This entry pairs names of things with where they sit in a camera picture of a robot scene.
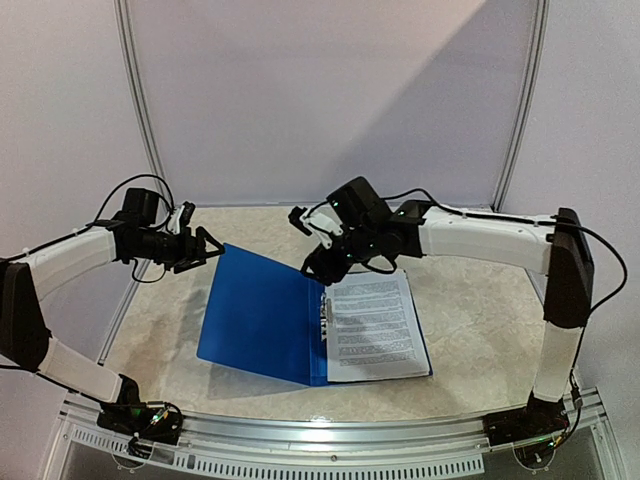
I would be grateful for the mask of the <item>metal folder clip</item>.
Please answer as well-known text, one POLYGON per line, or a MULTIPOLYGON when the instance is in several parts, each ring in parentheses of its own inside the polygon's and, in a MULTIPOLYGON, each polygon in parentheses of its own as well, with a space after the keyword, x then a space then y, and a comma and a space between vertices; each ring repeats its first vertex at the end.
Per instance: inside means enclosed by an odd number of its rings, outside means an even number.
POLYGON ((320 337, 323 342, 329 338, 333 328, 333 305, 329 298, 322 298, 319 311, 320 337))

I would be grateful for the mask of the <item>blue plastic folder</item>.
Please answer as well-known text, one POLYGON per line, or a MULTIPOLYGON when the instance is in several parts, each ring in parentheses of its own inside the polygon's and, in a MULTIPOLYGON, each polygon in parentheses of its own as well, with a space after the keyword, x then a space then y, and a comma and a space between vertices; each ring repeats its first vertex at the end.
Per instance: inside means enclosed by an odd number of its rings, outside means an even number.
POLYGON ((309 387, 327 381, 319 311, 328 287, 229 245, 217 262, 197 356, 309 387))

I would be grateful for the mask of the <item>printed paper sheet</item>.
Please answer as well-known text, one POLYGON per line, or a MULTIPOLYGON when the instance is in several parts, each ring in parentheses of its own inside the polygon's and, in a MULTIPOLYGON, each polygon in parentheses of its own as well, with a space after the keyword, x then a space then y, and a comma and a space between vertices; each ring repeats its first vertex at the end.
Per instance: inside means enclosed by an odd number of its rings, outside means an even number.
POLYGON ((328 287, 325 298, 333 305, 333 328, 326 341, 329 383, 433 374, 405 271, 349 274, 328 287))

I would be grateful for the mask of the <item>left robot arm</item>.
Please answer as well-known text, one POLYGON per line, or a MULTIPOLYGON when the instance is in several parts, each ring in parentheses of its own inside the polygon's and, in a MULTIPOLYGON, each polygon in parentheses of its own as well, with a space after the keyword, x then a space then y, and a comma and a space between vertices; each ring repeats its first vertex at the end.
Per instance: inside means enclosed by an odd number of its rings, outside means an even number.
POLYGON ((78 230, 1 261, 1 367, 38 375, 110 405, 111 419, 128 434, 148 426, 137 382, 98 361, 115 312, 110 287, 99 281, 119 264, 148 261, 164 273, 184 273, 222 255, 206 228, 192 227, 195 206, 130 188, 111 217, 97 214, 78 230))

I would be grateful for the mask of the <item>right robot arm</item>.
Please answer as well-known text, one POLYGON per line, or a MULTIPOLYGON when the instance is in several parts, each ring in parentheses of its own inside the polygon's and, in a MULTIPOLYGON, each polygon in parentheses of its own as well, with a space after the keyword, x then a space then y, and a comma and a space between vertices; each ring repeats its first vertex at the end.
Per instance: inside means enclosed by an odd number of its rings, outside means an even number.
POLYGON ((552 424, 575 368, 592 310, 594 262, 576 212, 509 216, 456 209, 425 193, 420 200, 399 195, 392 208, 369 181, 356 177, 318 206, 295 207, 288 221, 319 244, 306 257, 302 273, 326 286, 341 281, 355 265, 369 267, 377 257, 391 267, 399 257, 470 258, 519 267, 547 279, 546 323, 539 366, 517 427, 537 436, 552 424))

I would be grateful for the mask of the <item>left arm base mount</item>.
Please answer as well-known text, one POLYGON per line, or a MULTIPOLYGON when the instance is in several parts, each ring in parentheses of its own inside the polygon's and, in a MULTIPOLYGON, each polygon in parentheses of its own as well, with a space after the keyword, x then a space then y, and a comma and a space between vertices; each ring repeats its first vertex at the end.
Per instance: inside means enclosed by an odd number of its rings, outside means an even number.
POLYGON ((100 403, 97 426, 134 439, 178 444, 184 415, 173 403, 140 399, 137 382, 123 374, 119 375, 121 387, 114 402, 100 403))

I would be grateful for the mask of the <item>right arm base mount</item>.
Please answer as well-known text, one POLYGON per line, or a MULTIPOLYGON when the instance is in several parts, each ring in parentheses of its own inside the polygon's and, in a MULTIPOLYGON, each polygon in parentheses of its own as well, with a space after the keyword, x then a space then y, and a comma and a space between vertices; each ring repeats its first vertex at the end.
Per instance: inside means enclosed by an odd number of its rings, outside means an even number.
POLYGON ((555 450, 573 435, 580 421, 582 396, 572 391, 571 400, 576 413, 573 422, 563 399, 547 402, 530 394, 524 407, 484 415, 483 432, 492 447, 513 444, 555 450))

